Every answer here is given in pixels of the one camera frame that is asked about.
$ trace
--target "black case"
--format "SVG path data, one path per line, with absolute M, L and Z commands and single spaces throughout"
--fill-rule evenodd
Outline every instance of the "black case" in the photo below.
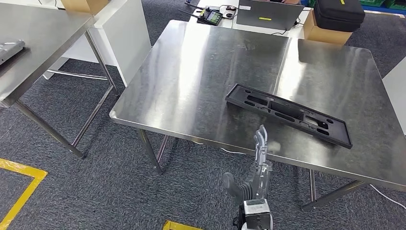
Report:
M 316 0 L 315 18 L 323 29 L 354 32 L 364 21 L 359 0 Z

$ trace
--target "antenna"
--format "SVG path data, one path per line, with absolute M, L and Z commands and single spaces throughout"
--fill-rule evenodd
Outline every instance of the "antenna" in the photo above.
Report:
M 199 18 L 198 16 L 196 16 L 196 15 L 194 15 L 194 14 L 192 14 L 192 13 L 188 13 L 188 12 L 183 11 L 183 10 L 180 10 L 180 9 L 178 9 L 178 10 L 179 10 L 180 12 L 183 12 L 183 13 L 189 15 L 189 16 L 192 16 L 192 17 L 195 17 L 195 18 Z
M 197 9 L 199 9 L 199 10 L 204 10 L 204 8 L 202 8 L 202 7 L 198 7 L 198 6 L 195 6 L 195 5 L 192 5 L 192 4 L 188 3 L 188 2 L 185 2 L 185 4 L 186 4 L 186 5 L 188 5 L 188 6 L 191 6 L 191 7 L 197 8 Z

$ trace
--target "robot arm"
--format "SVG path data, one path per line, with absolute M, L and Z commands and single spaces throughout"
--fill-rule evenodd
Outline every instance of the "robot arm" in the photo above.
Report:
M 234 202 L 240 205 L 238 230 L 244 228 L 271 230 L 273 229 L 272 215 L 266 196 L 272 163 L 266 160 L 268 134 L 264 125 L 255 132 L 254 140 L 256 141 L 255 169 L 250 173 L 247 181 L 237 185 L 233 175 L 226 172 L 223 176 L 223 186 Z M 281 148 L 277 142 L 271 142 L 269 146 L 272 152 L 279 151 Z

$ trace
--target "table top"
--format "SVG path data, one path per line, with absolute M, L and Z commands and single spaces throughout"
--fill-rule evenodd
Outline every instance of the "table top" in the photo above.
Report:
M 197 5 L 199 7 L 207 7 L 207 6 L 225 7 L 226 5 L 238 7 L 239 1 L 238 0 L 200 0 L 199 4 L 197 4 Z M 305 7 L 304 10 L 300 13 L 299 20 L 301 23 L 305 23 L 307 15 L 309 14 L 309 10 L 311 10 L 311 8 Z M 200 11 L 200 10 L 196 9 L 193 14 L 198 16 L 200 14 L 198 11 Z M 238 12 L 233 20 L 222 19 L 218 26 L 237 29 L 237 30 L 245 30 L 245 31 L 257 32 L 257 33 L 263 33 L 263 34 L 273 34 L 273 33 L 283 33 L 284 32 L 283 30 L 276 30 L 276 29 L 270 29 L 270 28 L 264 28 L 264 27 L 237 24 L 237 17 L 238 17 Z M 190 17 L 189 22 L 195 23 L 195 22 L 197 22 L 197 19 L 195 17 Z M 286 33 L 284 33 L 283 35 L 280 35 L 280 36 L 295 37 L 295 38 L 303 39 L 305 37 L 305 35 L 303 33 L 303 25 L 299 24 L 297 26 L 294 26 L 289 31 L 286 31 Z
M 240 83 L 342 119 L 352 149 L 226 103 Z M 170 21 L 110 112 L 119 124 L 406 191 L 406 139 L 367 49 Z
M 25 49 L 0 66 L 0 107 L 10 107 L 94 24 L 93 16 L 0 3 L 0 36 Z

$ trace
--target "green crate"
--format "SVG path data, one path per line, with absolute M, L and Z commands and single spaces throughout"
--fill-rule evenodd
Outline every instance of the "green crate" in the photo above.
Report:
M 308 7 L 313 8 L 315 6 L 316 0 L 309 0 L 309 3 L 307 4 Z
M 399 5 L 395 4 L 395 0 L 387 0 L 385 2 L 385 6 L 389 9 L 397 9 L 397 10 L 405 10 L 406 11 L 406 5 Z
M 380 7 L 385 0 L 360 0 L 361 5 Z

